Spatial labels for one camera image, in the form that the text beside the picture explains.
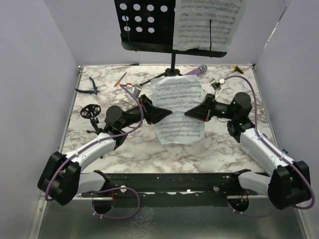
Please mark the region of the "sheet music page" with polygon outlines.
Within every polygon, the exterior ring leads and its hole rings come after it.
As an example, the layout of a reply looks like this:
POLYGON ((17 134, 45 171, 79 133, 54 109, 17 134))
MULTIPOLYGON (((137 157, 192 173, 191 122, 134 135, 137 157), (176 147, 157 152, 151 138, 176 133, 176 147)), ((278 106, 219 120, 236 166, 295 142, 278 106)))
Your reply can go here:
POLYGON ((172 114, 155 124, 159 142, 193 144, 205 135, 205 123, 184 113, 204 101, 205 93, 196 75, 163 77, 151 81, 153 105, 172 114))
POLYGON ((177 0, 173 50, 227 52, 246 6, 245 0, 177 0))

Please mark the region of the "black perforated music stand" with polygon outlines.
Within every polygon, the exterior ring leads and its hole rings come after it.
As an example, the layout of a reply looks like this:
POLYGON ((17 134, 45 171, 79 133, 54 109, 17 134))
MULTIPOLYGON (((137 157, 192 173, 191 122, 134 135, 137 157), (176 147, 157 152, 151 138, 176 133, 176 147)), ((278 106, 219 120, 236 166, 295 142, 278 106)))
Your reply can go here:
POLYGON ((222 58, 227 52, 191 49, 173 50, 176 0, 116 0, 114 2, 120 27, 121 45, 128 51, 171 54, 171 67, 164 76, 176 76, 176 55, 222 58))

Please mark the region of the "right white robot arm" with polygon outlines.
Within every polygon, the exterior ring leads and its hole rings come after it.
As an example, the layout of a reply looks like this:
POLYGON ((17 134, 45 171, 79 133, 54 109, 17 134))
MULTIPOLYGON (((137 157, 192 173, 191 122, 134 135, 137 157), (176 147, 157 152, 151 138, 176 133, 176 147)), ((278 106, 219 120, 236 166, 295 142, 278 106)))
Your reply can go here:
POLYGON ((209 121, 212 117, 227 119, 229 134, 240 143, 266 175, 242 170, 229 182, 235 195, 252 190, 267 196, 275 208, 282 210, 312 200, 310 171, 304 161, 295 161, 274 147, 249 119, 251 98, 244 92, 237 93, 230 104, 220 103, 213 94, 207 94, 198 106, 185 112, 185 116, 209 121))

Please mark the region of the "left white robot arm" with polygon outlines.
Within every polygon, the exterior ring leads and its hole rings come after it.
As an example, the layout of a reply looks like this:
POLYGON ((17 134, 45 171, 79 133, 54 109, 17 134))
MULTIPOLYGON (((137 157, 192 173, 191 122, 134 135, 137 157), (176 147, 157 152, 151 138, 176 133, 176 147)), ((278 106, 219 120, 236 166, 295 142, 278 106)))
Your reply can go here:
POLYGON ((171 110, 154 106, 146 95, 137 101, 138 105, 127 111, 120 106, 109 107, 105 127, 98 129, 97 137, 89 143, 66 154, 58 151, 51 154, 37 183, 46 200, 64 206, 77 194, 94 191, 103 197, 109 193, 109 176, 100 170, 84 173, 84 169, 124 143, 128 135, 124 128, 135 123, 141 127, 143 120, 155 124, 172 114, 171 110))

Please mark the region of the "purple glitter microphone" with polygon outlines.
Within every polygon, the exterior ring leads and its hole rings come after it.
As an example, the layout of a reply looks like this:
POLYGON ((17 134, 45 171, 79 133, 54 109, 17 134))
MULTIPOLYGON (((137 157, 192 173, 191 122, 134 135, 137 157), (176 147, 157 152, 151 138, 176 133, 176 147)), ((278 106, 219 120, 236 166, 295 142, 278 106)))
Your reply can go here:
POLYGON ((207 66, 205 64, 187 72, 185 75, 201 75, 207 71, 207 66))

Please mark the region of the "orange grey pen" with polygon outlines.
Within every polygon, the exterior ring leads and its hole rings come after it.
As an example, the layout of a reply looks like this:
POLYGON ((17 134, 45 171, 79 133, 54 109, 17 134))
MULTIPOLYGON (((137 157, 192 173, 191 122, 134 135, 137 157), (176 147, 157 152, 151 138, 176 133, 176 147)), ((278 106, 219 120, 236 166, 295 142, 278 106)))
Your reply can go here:
POLYGON ((114 87, 117 87, 119 84, 120 84, 120 82, 122 81, 122 79, 126 76, 126 72, 120 77, 120 79, 114 84, 114 87))

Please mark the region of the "small black microphone tripod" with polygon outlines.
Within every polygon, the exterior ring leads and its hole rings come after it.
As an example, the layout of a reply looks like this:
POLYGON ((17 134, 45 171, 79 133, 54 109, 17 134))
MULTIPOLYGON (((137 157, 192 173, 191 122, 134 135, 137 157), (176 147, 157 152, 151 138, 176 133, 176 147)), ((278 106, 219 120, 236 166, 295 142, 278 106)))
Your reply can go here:
POLYGON ((80 116, 84 119, 90 120, 90 124, 94 128, 94 131, 87 130, 88 133, 95 133, 99 135, 102 129, 98 127, 99 120, 98 115, 101 112, 101 107, 97 104, 89 104, 82 108, 80 111, 80 116))

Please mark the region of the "clear plastic bag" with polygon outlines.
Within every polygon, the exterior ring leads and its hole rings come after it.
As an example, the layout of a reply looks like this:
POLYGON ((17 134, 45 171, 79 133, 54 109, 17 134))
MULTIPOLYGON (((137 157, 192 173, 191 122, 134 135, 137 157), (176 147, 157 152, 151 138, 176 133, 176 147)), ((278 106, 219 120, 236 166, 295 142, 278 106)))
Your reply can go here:
POLYGON ((288 166, 288 164, 282 160, 282 156, 284 155, 273 147, 267 139, 266 142, 270 146, 267 146, 255 134, 249 135, 242 133, 240 136, 240 143, 243 150, 249 154, 268 175, 272 175, 273 171, 279 166, 285 167, 288 166))

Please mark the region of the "yellow handled screwdriver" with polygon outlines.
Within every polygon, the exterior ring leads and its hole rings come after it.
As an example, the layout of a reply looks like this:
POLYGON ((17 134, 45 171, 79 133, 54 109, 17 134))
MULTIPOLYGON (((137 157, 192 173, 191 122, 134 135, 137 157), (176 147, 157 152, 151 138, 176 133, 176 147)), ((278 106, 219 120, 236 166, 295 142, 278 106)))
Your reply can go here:
POLYGON ((232 72, 238 72, 240 74, 244 74, 244 71, 237 65, 234 65, 232 72))

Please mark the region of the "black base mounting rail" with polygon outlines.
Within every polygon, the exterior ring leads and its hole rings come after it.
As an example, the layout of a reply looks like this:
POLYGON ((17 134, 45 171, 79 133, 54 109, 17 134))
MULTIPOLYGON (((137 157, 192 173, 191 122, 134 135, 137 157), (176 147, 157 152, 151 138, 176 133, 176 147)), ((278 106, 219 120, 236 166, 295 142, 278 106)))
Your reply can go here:
POLYGON ((115 174, 110 176, 108 188, 127 186, 133 191, 82 193, 99 206, 113 204, 116 208, 141 207, 226 207, 228 198, 239 199, 245 189, 236 181, 236 173, 164 173, 115 174))

